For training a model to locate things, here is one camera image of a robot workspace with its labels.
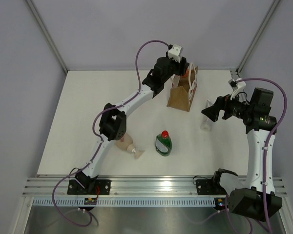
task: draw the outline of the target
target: white wall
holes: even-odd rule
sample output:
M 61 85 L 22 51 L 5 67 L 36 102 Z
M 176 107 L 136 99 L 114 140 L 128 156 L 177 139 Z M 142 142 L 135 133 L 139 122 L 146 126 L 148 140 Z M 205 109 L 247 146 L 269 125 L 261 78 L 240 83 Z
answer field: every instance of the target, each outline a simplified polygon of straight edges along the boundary
M 37 171 L 65 76 L 22 0 L 0 0 L 0 234 Z
M 288 96 L 288 111 L 277 130 L 273 151 L 274 174 L 281 176 L 293 205 L 293 0 L 281 2 L 259 45 L 242 72 L 244 78 L 262 77 L 276 81 Z M 259 82 L 248 84 L 253 88 Z M 272 113 L 279 118 L 283 99 L 275 90 Z
M 134 69 L 161 39 L 200 68 L 236 68 L 272 0 L 34 0 L 70 70 Z M 141 69 L 166 51 L 150 45 Z

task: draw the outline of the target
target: beige plastic object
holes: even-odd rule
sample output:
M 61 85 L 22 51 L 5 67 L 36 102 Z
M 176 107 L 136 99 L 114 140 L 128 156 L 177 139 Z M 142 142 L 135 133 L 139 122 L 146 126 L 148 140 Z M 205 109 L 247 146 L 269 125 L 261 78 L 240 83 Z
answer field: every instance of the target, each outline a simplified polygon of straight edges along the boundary
M 140 158 L 144 152 L 136 148 L 136 146 L 133 144 L 131 136 L 128 133 L 125 133 L 125 135 L 120 140 L 117 140 L 115 145 L 121 150 L 134 153 L 135 159 Z

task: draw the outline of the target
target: red cap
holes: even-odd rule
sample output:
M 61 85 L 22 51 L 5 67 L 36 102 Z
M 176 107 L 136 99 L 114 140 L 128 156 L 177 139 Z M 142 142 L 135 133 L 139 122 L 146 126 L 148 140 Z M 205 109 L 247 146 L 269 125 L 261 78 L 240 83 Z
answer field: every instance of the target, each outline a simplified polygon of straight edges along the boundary
M 163 131 L 162 132 L 162 138 L 167 138 L 167 137 L 169 137 L 169 134 L 168 134 L 168 131 Z

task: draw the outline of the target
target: table surface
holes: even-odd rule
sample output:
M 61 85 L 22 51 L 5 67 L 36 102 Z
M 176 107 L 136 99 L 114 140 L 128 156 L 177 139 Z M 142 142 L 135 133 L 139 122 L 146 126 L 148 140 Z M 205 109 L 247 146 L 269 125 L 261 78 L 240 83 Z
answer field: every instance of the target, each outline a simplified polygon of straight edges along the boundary
M 148 71 L 141 71 L 143 79 Z M 104 159 L 101 175 L 185 176 L 212 175 L 219 168 L 246 175 L 249 147 L 242 120 L 219 118 L 210 132 L 200 129 L 207 99 L 232 92 L 229 71 L 199 71 L 190 112 L 167 107 L 171 83 L 127 119 L 127 132 L 145 150 L 139 159 L 113 146 Z M 135 71 L 68 72 L 38 174 L 64 175 L 90 159 L 97 141 L 92 122 L 105 104 L 117 103 L 137 89 Z M 159 155 L 155 137 L 168 130 L 173 150 Z

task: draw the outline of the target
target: white label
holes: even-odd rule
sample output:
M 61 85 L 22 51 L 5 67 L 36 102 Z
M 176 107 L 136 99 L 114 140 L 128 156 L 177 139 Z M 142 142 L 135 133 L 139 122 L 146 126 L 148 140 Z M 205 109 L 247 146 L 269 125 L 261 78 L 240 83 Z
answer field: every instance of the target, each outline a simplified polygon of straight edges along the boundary
M 167 153 L 168 152 L 168 148 L 162 142 L 160 142 L 158 139 L 156 139 L 155 145 L 156 145 L 156 148 L 159 151 L 161 151 L 163 153 Z

